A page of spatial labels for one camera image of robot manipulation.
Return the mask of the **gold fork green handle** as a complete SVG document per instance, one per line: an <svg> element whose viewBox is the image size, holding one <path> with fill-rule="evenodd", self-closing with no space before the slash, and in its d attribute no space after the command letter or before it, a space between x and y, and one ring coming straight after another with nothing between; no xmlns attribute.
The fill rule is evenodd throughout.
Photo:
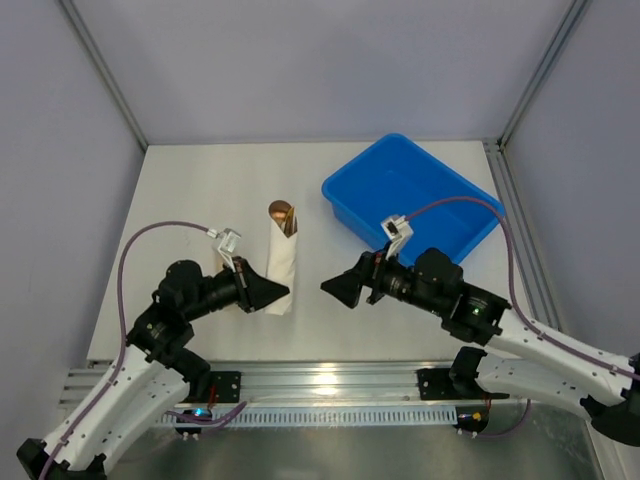
<svg viewBox="0 0 640 480"><path fill-rule="evenodd" d="M296 209L294 206L291 206L285 214L284 221L282 223L282 232L287 238L290 238L295 235L297 231L298 220L296 216Z"/></svg>

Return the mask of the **copper spoon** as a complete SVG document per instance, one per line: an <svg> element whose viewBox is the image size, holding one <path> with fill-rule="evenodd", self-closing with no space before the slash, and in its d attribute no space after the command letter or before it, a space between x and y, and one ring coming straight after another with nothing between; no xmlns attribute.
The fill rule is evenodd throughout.
<svg viewBox="0 0 640 480"><path fill-rule="evenodd" d="M281 225L286 222L292 205L284 200L274 200L268 207L268 213L272 220Z"/></svg>

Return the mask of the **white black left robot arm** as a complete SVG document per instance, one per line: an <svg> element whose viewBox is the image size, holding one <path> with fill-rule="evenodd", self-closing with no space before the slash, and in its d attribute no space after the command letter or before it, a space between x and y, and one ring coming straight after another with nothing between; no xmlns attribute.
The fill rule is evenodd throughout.
<svg viewBox="0 0 640 480"><path fill-rule="evenodd" d="M187 349L193 321L236 305L261 310L290 292L241 258L215 276L182 260L167 269L108 371L69 417L17 457L31 479L104 479L165 412L208 385L210 366Z"/></svg>

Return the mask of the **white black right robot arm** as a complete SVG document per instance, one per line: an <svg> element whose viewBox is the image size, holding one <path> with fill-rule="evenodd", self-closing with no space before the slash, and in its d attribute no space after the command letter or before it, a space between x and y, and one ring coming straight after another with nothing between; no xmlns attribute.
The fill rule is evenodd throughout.
<svg viewBox="0 0 640 480"><path fill-rule="evenodd" d="M554 405L605 437L639 444L639 359L602 350L523 314L515 302L467 283L445 253L429 248L411 267L381 250L321 288L349 308L361 291L429 312L465 346L449 376L461 395L509 394Z"/></svg>

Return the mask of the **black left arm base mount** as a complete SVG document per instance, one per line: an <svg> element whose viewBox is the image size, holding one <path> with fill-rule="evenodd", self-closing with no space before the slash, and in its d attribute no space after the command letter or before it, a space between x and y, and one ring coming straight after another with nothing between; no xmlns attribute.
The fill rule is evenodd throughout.
<svg viewBox="0 0 640 480"><path fill-rule="evenodd" d="M190 384L189 403L235 404L240 402L240 371L208 371Z"/></svg>

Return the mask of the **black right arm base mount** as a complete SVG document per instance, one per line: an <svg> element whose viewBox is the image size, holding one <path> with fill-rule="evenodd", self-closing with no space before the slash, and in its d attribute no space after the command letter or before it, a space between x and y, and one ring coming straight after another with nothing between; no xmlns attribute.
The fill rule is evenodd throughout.
<svg viewBox="0 0 640 480"><path fill-rule="evenodd" d="M428 367L416 371L420 399L484 400L489 393L477 383L480 362L487 352L462 347L449 367Z"/></svg>

